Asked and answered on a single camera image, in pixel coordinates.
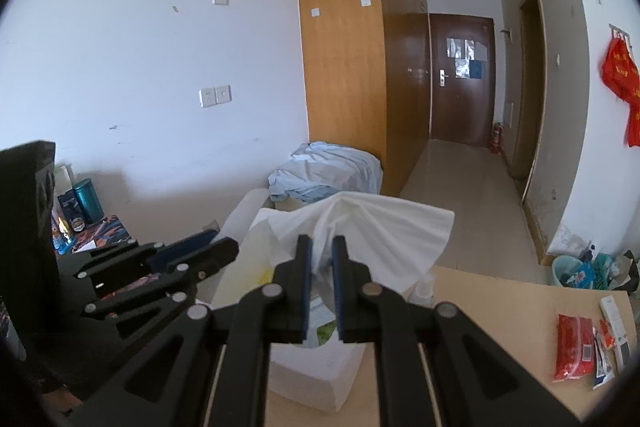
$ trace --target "door frame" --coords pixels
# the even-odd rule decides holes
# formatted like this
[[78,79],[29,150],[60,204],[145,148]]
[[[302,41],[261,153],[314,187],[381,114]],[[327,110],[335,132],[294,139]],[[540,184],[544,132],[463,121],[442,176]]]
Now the door frame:
[[[467,18],[467,19],[488,19],[491,21],[492,23],[492,31],[490,33],[490,41],[491,41],[491,46],[493,48],[493,54],[490,57],[489,63],[491,64],[491,75],[489,77],[489,83],[490,83],[490,87],[491,87],[491,100],[492,100],[492,105],[491,105],[491,119],[492,119],[492,125],[494,124],[494,119],[495,119],[495,84],[496,84],[496,75],[495,75],[495,68],[496,68],[496,56],[495,56],[495,20],[492,17],[481,17],[479,15],[465,15],[465,14],[460,14],[460,13],[442,13],[442,12],[429,12],[429,52],[431,54],[431,100],[430,100],[430,111],[429,111],[429,139],[431,139],[431,131],[432,131],[432,126],[433,126],[433,90],[434,90],[434,83],[435,83],[435,79],[436,79],[436,63],[433,60],[433,35],[431,32],[431,15],[453,15],[456,17],[463,17],[463,18]],[[491,133],[489,134],[488,137],[488,141],[487,141],[487,147],[489,147],[491,144]]]
[[[520,131],[522,129],[522,103],[524,102],[524,97],[523,97],[523,93],[524,90],[522,89],[522,86],[524,85],[525,81],[526,81],[526,59],[525,59],[525,45],[524,45],[524,24],[522,21],[522,6],[524,6],[524,3],[526,3],[526,1],[528,0],[521,0],[520,3],[518,4],[518,18],[520,20],[520,47],[522,49],[522,60],[521,60],[521,67],[522,67],[522,81],[520,84],[520,110],[518,112],[518,131],[516,133],[516,141],[515,141],[515,147],[513,149],[513,155],[515,157],[516,151],[518,150],[518,146],[520,144]],[[542,132],[545,126],[545,111],[546,111],[546,88],[547,88],[547,72],[546,72],[546,67],[548,64],[548,57],[547,57],[547,47],[546,47],[546,24],[545,24],[545,12],[543,10],[543,6],[542,6],[542,0],[538,0],[538,11],[540,12],[540,23],[542,24],[542,43],[543,43],[543,71],[544,74],[542,76],[542,115],[540,117],[540,128],[538,129],[538,139],[536,140],[536,150],[534,152],[533,155],[533,161],[531,163],[531,167],[529,169],[529,176],[527,176],[527,183],[525,184],[524,187],[524,191],[522,193],[522,198],[520,199],[520,205],[524,205],[525,199],[527,198],[527,193],[529,192],[529,187],[531,185],[531,180],[533,178],[533,172],[536,168],[536,165],[538,163],[538,156],[540,155],[540,142],[542,140]]]

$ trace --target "teal canister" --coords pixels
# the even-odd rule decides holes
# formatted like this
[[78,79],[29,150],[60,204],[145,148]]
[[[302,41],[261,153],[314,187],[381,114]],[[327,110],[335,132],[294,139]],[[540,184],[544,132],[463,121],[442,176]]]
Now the teal canister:
[[91,179],[87,178],[75,184],[74,192],[88,223],[96,223],[104,217],[104,210],[100,205],[100,200],[95,193]]

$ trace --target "teal trash can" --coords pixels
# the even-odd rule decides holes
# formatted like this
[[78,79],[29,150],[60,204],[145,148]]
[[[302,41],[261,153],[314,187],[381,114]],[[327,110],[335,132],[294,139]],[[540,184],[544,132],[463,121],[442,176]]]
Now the teal trash can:
[[[573,255],[559,255],[551,263],[551,284],[553,286],[562,286],[560,278],[566,273],[572,276],[578,271],[582,265],[582,261]],[[589,288],[593,288],[593,281],[589,284]]]

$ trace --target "brown door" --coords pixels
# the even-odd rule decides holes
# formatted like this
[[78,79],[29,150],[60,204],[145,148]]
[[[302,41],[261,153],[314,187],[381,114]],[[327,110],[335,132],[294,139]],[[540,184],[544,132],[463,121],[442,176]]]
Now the brown door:
[[431,14],[431,137],[488,147],[494,124],[494,21]]
[[520,28],[522,94],[510,173],[524,183],[529,178],[536,156],[545,103],[545,36],[539,0],[524,0],[520,5]]

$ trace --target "wooden wardrobe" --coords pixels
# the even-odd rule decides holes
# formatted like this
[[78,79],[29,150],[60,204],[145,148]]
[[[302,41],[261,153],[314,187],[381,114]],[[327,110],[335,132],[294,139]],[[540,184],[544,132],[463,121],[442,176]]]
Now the wooden wardrobe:
[[366,150],[397,196],[429,136],[426,0],[300,0],[311,140]]

